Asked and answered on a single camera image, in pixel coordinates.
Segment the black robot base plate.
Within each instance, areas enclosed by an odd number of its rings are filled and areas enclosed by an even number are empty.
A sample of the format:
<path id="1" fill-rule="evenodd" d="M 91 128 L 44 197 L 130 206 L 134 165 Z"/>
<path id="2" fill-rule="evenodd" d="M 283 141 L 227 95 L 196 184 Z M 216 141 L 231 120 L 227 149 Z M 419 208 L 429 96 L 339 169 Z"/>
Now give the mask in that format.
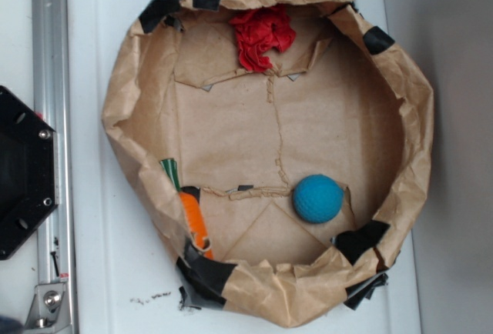
<path id="1" fill-rule="evenodd" d="M 1 260 L 10 259 L 57 206 L 55 131 L 1 87 Z"/>

